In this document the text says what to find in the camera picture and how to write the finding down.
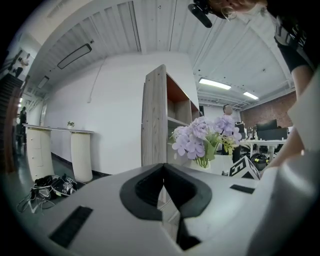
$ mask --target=black sleeve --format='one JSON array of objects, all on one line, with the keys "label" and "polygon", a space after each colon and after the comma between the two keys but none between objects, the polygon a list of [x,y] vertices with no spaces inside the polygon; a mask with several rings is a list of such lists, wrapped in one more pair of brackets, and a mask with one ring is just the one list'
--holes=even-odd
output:
[{"label": "black sleeve", "polygon": [[301,57],[301,55],[299,53],[297,53],[297,51],[295,51],[291,46],[282,45],[278,42],[277,42],[277,44],[278,44],[279,50],[285,60],[285,63],[287,64],[287,66],[290,70],[290,73],[296,67],[303,66],[303,65],[308,66],[308,63],[306,62],[306,60],[303,57]]}]

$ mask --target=black rubber pad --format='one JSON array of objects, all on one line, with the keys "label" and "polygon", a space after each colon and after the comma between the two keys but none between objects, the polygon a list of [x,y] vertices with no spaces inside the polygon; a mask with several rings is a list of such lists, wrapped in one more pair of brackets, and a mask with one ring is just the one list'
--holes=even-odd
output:
[{"label": "black rubber pad", "polygon": [[255,189],[252,187],[246,187],[246,186],[241,186],[241,185],[232,185],[230,187],[230,189],[238,190],[238,191],[248,193],[248,194],[252,194],[255,191]]},{"label": "black rubber pad", "polygon": [[79,206],[62,222],[62,224],[50,235],[49,238],[58,245],[67,248],[76,237],[92,211],[93,210],[91,208]]}]

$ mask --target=fluorescent light fixture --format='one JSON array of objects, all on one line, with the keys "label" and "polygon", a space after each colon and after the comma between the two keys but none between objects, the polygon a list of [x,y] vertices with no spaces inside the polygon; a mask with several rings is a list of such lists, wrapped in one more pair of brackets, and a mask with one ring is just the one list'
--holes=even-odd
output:
[{"label": "fluorescent light fixture", "polygon": [[257,96],[254,96],[253,94],[251,94],[251,93],[249,93],[249,92],[245,92],[244,95],[245,95],[245,96],[248,96],[248,97],[250,97],[250,98],[252,98],[252,99],[254,99],[254,100],[258,100],[258,99],[259,99]]},{"label": "fluorescent light fixture", "polygon": [[88,43],[81,46],[80,48],[76,49],[74,52],[71,52],[67,57],[65,57],[63,60],[61,60],[58,63],[59,69],[64,69],[66,66],[68,66],[70,63],[74,62],[76,59],[79,59],[81,56],[86,55],[90,53],[92,48]]},{"label": "fluorescent light fixture", "polygon": [[46,75],[44,76],[44,78],[41,80],[41,82],[38,84],[38,88],[42,88],[44,87],[44,85],[49,81],[49,77],[47,77]]},{"label": "fluorescent light fixture", "polygon": [[203,85],[219,87],[219,88],[222,88],[225,90],[229,90],[231,88],[231,86],[229,86],[229,85],[226,85],[226,84],[223,84],[220,82],[211,81],[211,80],[204,79],[204,78],[201,78],[199,83],[203,84]]}]

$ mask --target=man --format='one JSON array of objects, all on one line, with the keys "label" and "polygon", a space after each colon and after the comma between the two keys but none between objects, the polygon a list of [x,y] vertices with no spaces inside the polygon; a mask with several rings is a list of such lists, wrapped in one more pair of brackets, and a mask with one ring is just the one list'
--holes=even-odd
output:
[{"label": "man", "polygon": [[19,118],[20,118],[20,127],[22,128],[23,144],[26,144],[26,142],[27,142],[26,127],[23,125],[23,124],[27,123],[27,112],[26,112],[26,107],[25,106],[20,111]]},{"label": "man", "polygon": [[[299,98],[320,62],[318,33],[314,30],[319,18],[311,14],[310,4],[290,0],[199,0],[197,3],[206,6],[209,13],[228,20],[256,5],[266,7],[275,25],[274,38],[291,72],[296,97]],[[286,144],[268,168],[280,166],[303,149],[302,140],[293,128]]]},{"label": "man", "polygon": [[24,68],[26,66],[29,66],[29,57],[30,57],[30,53],[27,54],[26,58],[22,59],[20,62],[19,62],[19,67],[16,69],[16,72],[15,72],[15,77],[18,78],[19,75],[22,73],[22,71],[24,70]]},{"label": "man", "polygon": [[[229,104],[224,105],[222,109],[223,109],[224,115],[231,116],[233,113],[233,109]],[[240,150],[241,150],[241,146],[239,145],[232,152],[232,161],[234,163],[240,159]],[[224,155],[224,156],[229,155],[229,153],[227,151],[225,151],[224,147],[222,147],[222,155]]]}]

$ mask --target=white ceiling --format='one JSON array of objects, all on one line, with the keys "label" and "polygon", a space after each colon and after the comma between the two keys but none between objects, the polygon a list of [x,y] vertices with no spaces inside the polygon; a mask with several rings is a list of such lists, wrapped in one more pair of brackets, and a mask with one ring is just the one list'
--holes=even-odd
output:
[{"label": "white ceiling", "polygon": [[[67,28],[38,61],[30,81],[37,85],[44,75],[48,87],[67,75],[105,57],[132,52],[174,51],[188,54],[201,105],[232,104],[245,109],[292,91],[290,73],[274,41],[268,14],[256,8],[232,21],[211,15],[212,28],[204,27],[189,11],[187,0],[135,0],[101,8]],[[92,52],[64,69],[57,64],[86,43]],[[201,77],[232,86],[223,90],[200,85]]]}]

